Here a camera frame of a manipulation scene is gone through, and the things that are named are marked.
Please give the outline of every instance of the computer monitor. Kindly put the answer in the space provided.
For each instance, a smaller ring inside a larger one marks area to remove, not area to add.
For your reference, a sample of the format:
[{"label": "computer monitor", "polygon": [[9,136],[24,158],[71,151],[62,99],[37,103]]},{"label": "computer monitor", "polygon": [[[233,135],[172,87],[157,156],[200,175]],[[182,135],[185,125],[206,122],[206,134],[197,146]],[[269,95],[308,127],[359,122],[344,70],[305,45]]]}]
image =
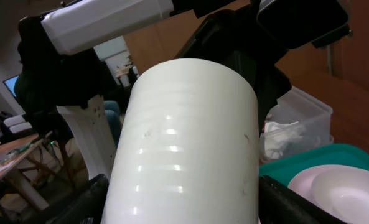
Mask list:
[{"label": "computer monitor", "polygon": [[14,87],[16,85],[17,78],[18,78],[18,75],[3,81],[3,83],[6,85],[7,89],[10,91],[10,93],[14,97],[16,97],[16,93],[14,92]]}]

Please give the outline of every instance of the white plate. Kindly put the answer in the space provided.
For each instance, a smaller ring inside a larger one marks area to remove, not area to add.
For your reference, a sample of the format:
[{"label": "white plate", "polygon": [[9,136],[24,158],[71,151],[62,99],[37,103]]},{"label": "white plate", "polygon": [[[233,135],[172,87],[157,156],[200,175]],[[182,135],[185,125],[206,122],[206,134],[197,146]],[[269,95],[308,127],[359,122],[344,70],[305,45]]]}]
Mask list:
[{"label": "white plate", "polygon": [[317,205],[352,224],[369,224],[369,171],[355,167],[328,170],[312,183]]},{"label": "white plate", "polygon": [[298,195],[304,197],[306,200],[316,205],[316,202],[313,200],[311,185],[315,177],[319,174],[334,169],[338,167],[346,167],[343,165],[321,165],[310,167],[305,169],[304,171],[298,173],[292,180],[290,181],[288,188],[293,190]]}]

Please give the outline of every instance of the white cylinder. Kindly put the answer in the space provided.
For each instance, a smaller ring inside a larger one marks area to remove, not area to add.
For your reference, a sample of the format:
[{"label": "white cylinder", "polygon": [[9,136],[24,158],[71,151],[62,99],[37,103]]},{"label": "white cylinder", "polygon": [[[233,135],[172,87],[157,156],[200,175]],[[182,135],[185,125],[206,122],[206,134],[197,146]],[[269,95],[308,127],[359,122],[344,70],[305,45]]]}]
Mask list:
[{"label": "white cylinder", "polygon": [[104,224],[258,222],[258,106],[233,70],[179,59],[136,81]]}]

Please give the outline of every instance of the teal tray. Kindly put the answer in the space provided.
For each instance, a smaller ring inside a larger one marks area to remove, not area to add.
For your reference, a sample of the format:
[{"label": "teal tray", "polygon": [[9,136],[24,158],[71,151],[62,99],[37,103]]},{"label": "teal tray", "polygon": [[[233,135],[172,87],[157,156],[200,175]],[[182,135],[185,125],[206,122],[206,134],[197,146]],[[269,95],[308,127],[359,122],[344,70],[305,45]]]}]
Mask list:
[{"label": "teal tray", "polygon": [[262,165],[259,167],[259,175],[269,175],[288,186],[292,178],[302,170],[326,164],[346,165],[369,171],[369,155],[355,146],[331,144]]}]

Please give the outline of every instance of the clear plastic container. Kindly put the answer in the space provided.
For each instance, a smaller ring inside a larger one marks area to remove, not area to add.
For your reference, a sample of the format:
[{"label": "clear plastic container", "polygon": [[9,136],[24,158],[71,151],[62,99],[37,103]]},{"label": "clear plastic container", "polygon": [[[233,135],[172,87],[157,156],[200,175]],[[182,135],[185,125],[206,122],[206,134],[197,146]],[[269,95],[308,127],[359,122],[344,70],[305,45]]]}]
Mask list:
[{"label": "clear plastic container", "polygon": [[263,162],[332,144],[330,106],[294,86],[277,102],[270,110],[269,121],[291,125],[260,135],[259,157]]}]

